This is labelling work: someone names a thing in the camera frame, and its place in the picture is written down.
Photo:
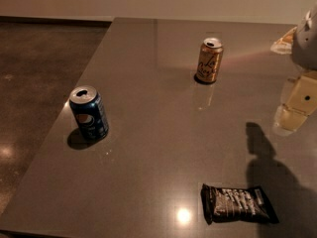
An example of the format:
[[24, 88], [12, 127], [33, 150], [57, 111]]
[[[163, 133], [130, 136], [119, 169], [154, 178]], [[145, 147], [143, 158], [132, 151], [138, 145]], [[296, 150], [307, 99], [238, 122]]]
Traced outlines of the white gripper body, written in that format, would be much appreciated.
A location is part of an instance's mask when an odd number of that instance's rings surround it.
[[309, 70], [317, 70], [317, 5], [297, 25], [293, 36], [292, 60]]

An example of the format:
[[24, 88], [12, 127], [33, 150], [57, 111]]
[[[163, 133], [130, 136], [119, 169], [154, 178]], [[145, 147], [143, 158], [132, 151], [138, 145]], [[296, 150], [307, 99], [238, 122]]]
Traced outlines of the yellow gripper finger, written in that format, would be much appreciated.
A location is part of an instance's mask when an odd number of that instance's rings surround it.
[[280, 136], [296, 132], [317, 109], [317, 71], [311, 70], [298, 77], [289, 77], [281, 92], [273, 131]]
[[271, 45], [270, 50], [279, 55], [290, 55], [296, 30], [296, 27], [290, 29]]

